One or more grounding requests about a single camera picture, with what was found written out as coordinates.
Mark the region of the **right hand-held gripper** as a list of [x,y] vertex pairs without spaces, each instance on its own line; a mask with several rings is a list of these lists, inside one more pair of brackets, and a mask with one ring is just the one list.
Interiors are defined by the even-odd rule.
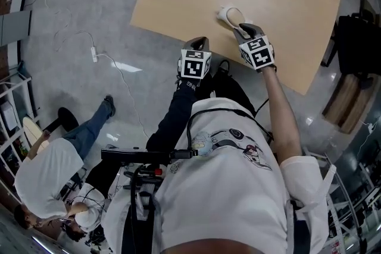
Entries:
[[254,70],[259,71],[266,66],[274,67],[274,49],[262,28],[250,23],[240,23],[239,27],[233,29],[233,34],[241,57]]

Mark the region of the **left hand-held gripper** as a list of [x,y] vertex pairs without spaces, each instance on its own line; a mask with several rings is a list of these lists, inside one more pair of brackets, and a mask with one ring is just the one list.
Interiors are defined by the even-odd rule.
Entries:
[[202,80],[210,70],[211,55],[207,37],[196,37],[187,41],[179,59],[181,77]]

